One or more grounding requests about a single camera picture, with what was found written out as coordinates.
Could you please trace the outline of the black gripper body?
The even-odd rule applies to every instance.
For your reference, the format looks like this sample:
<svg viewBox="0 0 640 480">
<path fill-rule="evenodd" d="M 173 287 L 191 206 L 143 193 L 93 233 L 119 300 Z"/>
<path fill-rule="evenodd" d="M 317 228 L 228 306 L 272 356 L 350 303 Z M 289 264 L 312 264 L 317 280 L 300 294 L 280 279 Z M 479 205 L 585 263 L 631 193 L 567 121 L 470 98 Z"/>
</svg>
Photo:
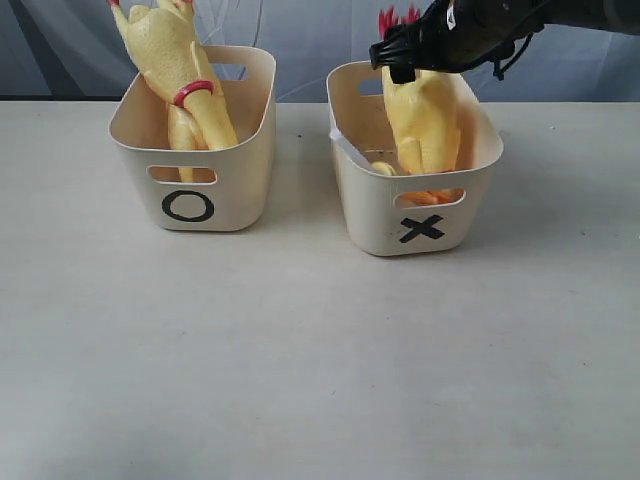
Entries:
<svg viewBox="0 0 640 480">
<path fill-rule="evenodd" d="M 435 1 L 416 22 L 424 32 L 419 69 L 461 73 L 502 62 L 525 36 L 523 1 Z"/>
</svg>

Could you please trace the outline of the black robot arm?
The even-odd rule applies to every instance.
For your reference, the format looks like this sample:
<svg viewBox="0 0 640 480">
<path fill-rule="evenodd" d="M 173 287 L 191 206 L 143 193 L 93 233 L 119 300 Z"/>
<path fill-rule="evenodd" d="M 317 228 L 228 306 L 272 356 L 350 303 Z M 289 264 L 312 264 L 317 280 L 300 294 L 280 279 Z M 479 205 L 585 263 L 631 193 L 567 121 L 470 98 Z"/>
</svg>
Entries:
<svg viewBox="0 0 640 480">
<path fill-rule="evenodd" d="M 607 0 L 434 1 L 425 11 L 410 7 L 399 17 L 379 13 L 381 41 L 369 48 L 371 67 L 387 67 L 395 84 L 418 70 L 463 73 L 484 63 L 502 81 L 548 24 L 639 34 L 639 3 Z"/>
</svg>

